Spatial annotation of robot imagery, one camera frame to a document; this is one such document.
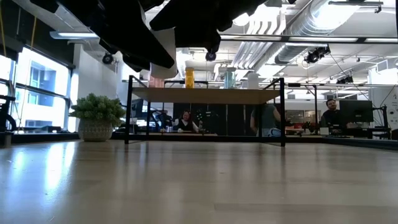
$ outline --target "ventilation duct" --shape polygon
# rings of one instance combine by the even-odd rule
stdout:
[[[329,2],[330,0],[313,0],[311,5],[285,30],[284,35],[329,35],[359,9],[359,6],[336,6],[329,5]],[[274,43],[269,47],[266,56],[257,63],[255,71],[258,71],[262,77],[271,77],[284,66],[264,65],[265,63],[288,64],[306,49],[307,47]]]

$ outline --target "green plant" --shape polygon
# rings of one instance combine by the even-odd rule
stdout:
[[[77,104],[72,106],[74,112],[69,116],[80,119],[92,119],[109,121],[114,127],[121,124],[120,118],[125,114],[120,100],[110,100],[106,96],[96,96],[90,93],[86,98],[77,100]]]

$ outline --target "orange object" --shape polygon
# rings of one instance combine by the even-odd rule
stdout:
[[[193,88],[195,77],[193,76],[193,68],[185,69],[185,88]]]

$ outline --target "potted plant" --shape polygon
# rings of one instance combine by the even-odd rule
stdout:
[[[69,116],[80,118],[78,134],[84,141],[106,141],[111,138],[113,127],[121,124],[125,111],[120,100],[110,100],[106,96],[90,93],[77,100]]]

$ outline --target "white plant pot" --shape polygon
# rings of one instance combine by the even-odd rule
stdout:
[[[98,121],[81,119],[79,122],[79,138],[88,142],[103,142],[112,137],[112,123],[109,121]]]

